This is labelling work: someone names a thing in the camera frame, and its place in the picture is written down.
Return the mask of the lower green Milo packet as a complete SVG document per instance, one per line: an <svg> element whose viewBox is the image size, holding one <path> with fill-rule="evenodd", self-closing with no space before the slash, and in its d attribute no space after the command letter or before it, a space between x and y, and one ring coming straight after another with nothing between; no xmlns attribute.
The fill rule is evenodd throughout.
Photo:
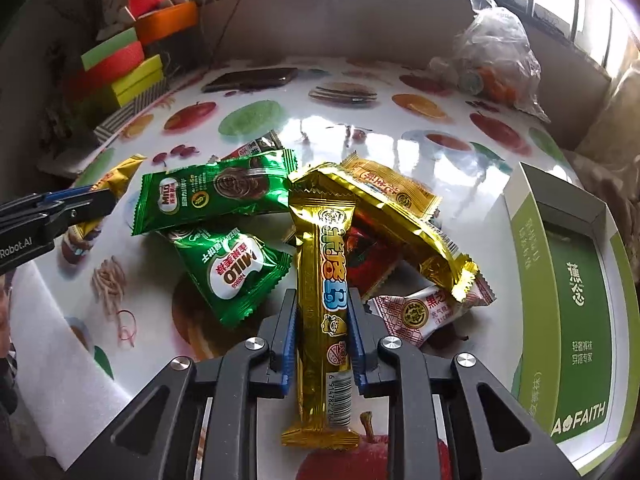
<svg viewBox="0 0 640 480"><path fill-rule="evenodd" d="M288 274L292 256L234 228L168 230L195 287L223 326L235 328Z"/></svg>

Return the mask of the clear plastic bag with items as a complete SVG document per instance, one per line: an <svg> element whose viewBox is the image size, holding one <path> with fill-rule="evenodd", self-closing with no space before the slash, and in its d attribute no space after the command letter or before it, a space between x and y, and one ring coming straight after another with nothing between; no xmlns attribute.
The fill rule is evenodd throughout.
<svg viewBox="0 0 640 480"><path fill-rule="evenodd" d="M474 18L454 37L450 55L434 56L428 69L469 96L510 106L542 122L538 102L541 66L521 20L495 0L470 0Z"/></svg>

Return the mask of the black smartphone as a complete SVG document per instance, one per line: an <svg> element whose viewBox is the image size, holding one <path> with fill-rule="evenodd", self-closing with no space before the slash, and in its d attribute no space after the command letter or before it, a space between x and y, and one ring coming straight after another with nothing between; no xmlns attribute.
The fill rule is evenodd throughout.
<svg viewBox="0 0 640 480"><path fill-rule="evenodd" d="M202 92L217 91L254 91L285 86L296 78L296 67L256 68L256 70L237 70L225 73L208 84L204 84Z"/></svg>

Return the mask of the crumpled gold snack wrapper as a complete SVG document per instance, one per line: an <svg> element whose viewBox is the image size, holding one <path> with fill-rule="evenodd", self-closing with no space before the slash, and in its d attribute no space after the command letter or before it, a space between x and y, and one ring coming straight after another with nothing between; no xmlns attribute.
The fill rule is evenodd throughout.
<svg viewBox="0 0 640 480"><path fill-rule="evenodd" d="M351 176L333 162L290 174L296 190L319 190L356 200L356 213L375 233L393 240L404 259L424 278L446 289L455 300L468 296L480 268L442 230L393 203L382 192Z"/></svg>

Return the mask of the beige patterned curtain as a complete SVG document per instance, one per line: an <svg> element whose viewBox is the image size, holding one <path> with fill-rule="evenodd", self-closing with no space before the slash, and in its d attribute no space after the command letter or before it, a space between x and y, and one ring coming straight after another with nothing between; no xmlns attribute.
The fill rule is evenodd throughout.
<svg viewBox="0 0 640 480"><path fill-rule="evenodd" d="M564 153L584 188L615 220L639 279L639 62L632 62L576 150Z"/></svg>

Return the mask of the yellow peanut crisp packet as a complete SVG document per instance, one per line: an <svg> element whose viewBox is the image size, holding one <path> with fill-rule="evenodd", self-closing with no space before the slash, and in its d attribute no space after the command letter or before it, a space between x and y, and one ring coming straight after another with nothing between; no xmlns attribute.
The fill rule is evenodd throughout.
<svg viewBox="0 0 640 480"><path fill-rule="evenodd" d="M379 162L359 157L356 152L342 160L340 166L352 177L375 188L416 218L430 220L442 202L440 196L420 182L398 174Z"/></svg>

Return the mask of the red black plum candy packet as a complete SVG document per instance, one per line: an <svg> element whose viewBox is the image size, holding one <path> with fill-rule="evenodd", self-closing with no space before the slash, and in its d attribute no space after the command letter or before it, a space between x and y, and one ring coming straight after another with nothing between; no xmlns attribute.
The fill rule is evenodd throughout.
<svg viewBox="0 0 640 480"><path fill-rule="evenodd" d="M393 272L401 259L401 249L386 240L352 226L345 235L347 281L369 299Z"/></svg>

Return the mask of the long gold wafer bar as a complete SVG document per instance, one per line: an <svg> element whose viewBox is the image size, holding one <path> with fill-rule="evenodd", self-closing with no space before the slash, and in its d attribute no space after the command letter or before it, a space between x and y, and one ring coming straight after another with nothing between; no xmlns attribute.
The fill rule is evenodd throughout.
<svg viewBox="0 0 640 480"><path fill-rule="evenodd" d="M295 190L288 206L296 245L298 421L281 440L289 446L351 451L360 437L350 429L345 235L352 226L355 202L316 190Z"/></svg>

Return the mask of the upper green Milo packet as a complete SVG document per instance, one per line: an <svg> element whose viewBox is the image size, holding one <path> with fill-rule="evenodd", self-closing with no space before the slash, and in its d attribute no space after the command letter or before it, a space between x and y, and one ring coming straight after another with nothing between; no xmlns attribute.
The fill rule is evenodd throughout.
<svg viewBox="0 0 640 480"><path fill-rule="evenodd" d="M134 235L228 216L288 209L297 158L288 148L145 174L134 211Z"/></svg>

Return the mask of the white red candy packet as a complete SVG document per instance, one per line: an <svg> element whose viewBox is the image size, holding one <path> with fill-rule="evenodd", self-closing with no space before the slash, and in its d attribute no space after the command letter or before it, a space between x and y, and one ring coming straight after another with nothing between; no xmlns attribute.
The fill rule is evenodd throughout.
<svg viewBox="0 0 640 480"><path fill-rule="evenodd" d="M475 307L488 307L496 300L494 291L480 274L462 301L445 289L427 286L409 296L381 295L368 307L382 318L390 335L421 347L436 330L454 322Z"/></svg>

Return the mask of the green milo packet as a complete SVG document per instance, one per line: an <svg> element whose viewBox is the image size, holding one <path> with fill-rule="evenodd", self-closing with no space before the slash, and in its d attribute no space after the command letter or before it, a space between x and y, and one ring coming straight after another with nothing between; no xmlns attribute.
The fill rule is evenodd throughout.
<svg viewBox="0 0 640 480"><path fill-rule="evenodd" d="M228 216L288 209L297 158L288 148L145 174L134 211L134 235Z"/></svg>
<svg viewBox="0 0 640 480"><path fill-rule="evenodd" d="M288 274L292 256L234 228L168 230L195 287L223 326L235 328Z"/></svg>

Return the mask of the gold packet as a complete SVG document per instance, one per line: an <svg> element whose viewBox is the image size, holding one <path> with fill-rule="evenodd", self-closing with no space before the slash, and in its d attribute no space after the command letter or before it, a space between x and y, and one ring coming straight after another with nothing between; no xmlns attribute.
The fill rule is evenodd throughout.
<svg viewBox="0 0 640 480"><path fill-rule="evenodd" d="M115 199L115 203L124 196L128 190L128 186L139 167L146 159L145 156L135 154L123 160L113 167L91 187L91 191L110 191ZM78 238L78 240L88 240L89 234L100 228L103 223L103 217L81 222L76 226L71 226L67 233Z"/></svg>

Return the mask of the orange storage box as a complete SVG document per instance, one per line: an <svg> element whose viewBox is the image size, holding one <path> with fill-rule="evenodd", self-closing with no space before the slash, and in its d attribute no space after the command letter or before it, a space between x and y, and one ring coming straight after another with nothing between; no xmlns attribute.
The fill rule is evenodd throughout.
<svg viewBox="0 0 640 480"><path fill-rule="evenodd" d="M187 1L140 16L134 29L142 46L175 35L198 24L198 5Z"/></svg>

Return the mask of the red box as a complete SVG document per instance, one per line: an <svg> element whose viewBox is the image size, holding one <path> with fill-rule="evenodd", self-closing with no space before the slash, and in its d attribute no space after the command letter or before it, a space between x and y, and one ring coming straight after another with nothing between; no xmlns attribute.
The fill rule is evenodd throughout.
<svg viewBox="0 0 640 480"><path fill-rule="evenodd" d="M66 78L62 84L64 96L70 100L82 99L126 76L143 61L141 42L128 44L88 70L80 70Z"/></svg>

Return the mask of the green white cardboard box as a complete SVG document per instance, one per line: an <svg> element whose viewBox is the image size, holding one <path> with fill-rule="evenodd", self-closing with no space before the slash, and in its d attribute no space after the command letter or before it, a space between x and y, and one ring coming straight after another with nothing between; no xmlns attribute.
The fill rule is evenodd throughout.
<svg viewBox="0 0 640 480"><path fill-rule="evenodd" d="M523 309L516 398L581 474L620 450L639 397L639 306L608 205L521 164L504 199Z"/></svg>

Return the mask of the yellow box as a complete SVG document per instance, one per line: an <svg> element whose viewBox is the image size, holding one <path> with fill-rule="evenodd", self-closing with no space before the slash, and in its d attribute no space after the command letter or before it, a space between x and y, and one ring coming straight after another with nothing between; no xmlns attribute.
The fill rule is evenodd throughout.
<svg viewBox="0 0 640 480"><path fill-rule="evenodd" d="M157 54L147 58L126 76L106 86L100 99L101 105L109 112L118 110L163 79L163 62Z"/></svg>

